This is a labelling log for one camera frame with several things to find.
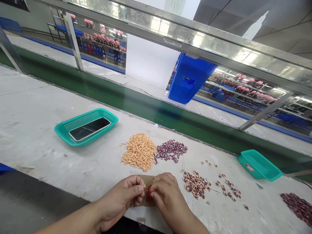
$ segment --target metal frame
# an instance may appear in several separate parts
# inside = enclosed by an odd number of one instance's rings
[[[133,1],[36,0],[43,4],[74,13],[95,22],[105,22],[132,35],[147,39],[174,50],[195,55],[216,65],[226,66],[278,84],[298,94],[312,93],[312,61],[257,42],[224,32],[210,26]],[[153,29],[152,21],[162,20],[167,32]],[[237,59],[239,53],[256,53],[247,63]]]
[[[291,95],[293,95],[292,92],[287,92],[284,94],[279,100],[274,102],[273,104],[269,105],[267,108],[265,108],[260,113],[256,114],[252,119],[246,121],[244,124],[238,127],[239,130],[245,131],[247,128],[251,127],[252,125],[259,122],[261,119],[266,117],[269,113],[274,112],[278,108],[280,108],[286,101],[287,98],[289,98]]]
[[[0,47],[6,54],[8,59],[11,61],[15,69],[20,73],[27,74],[27,71],[23,66],[23,61],[20,58],[20,55],[15,50],[9,38],[3,31],[1,25],[0,25]]]
[[[68,37],[69,37],[69,41],[71,43],[71,48],[72,51],[74,53],[75,56],[75,60],[77,63],[77,67],[80,70],[84,70],[84,67],[82,65],[82,60],[81,60],[81,56],[80,56],[80,51],[79,51],[79,47],[78,47],[78,43],[77,43],[77,39],[76,39],[76,34],[75,34],[75,30],[74,30],[74,25],[72,24],[72,18],[70,13],[66,12],[66,19],[65,19],[65,25],[66,25],[66,29],[67,29],[67,33],[68,33]]]

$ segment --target table surface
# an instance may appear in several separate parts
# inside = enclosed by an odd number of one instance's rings
[[[275,182],[255,180],[236,156],[162,128],[151,137],[156,145],[175,139],[184,143],[188,151],[177,164],[159,160],[159,164],[144,173],[121,162],[126,146],[120,144],[133,134],[149,134],[153,123],[7,67],[0,66],[0,74],[0,163],[89,201],[97,200],[129,175],[171,172],[190,209],[211,233],[311,233],[312,229],[289,210],[279,195],[295,192],[312,203],[308,186],[287,177]],[[109,110],[119,122],[88,147],[70,147],[54,132],[58,123],[95,108]],[[205,160],[218,167],[209,167]],[[196,170],[218,191],[221,190],[214,186],[215,182],[224,184],[225,180],[219,179],[218,174],[225,174],[241,191],[242,199],[233,202],[222,193],[211,191],[206,192],[205,200],[196,200],[184,189],[182,170]],[[125,216],[172,233],[156,207],[130,208]]]

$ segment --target stool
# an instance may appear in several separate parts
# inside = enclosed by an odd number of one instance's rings
[[[97,53],[98,55],[103,56],[103,49],[102,49],[102,47],[98,47],[97,51],[98,51],[98,53]]]
[[[120,53],[117,54],[117,56],[116,56],[116,61],[121,61],[121,59],[120,59]]]
[[[92,46],[93,46],[92,44],[87,43],[87,50],[91,53],[93,53]]]
[[[93,53],[95,53],[95,54],[98,54],[98,48],[97,48],[97,46],[95,46],[95,45],[91,45],[92,46],[92,51],[93,51]]]
[[[82,48],[87,49],[87,43],[85,41],[82,41],[81,43],[82,43]]]

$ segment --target red object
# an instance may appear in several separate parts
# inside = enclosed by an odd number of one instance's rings
[[[146,196],[149,199],[153,199],[152,196],[150,195],[150,188],[152,187],[152,185],[148,186],[147,191],[146,191]]]

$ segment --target purple speckled bean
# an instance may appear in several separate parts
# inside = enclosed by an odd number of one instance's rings
[[[157,154],[154,155],[155,164],[157,164],[157,159],[173,160],[174,163],[179,162],[180,156],[186,153],[187,147],[175,140],[169,140],[164,142],[162,145],[157,146]]]

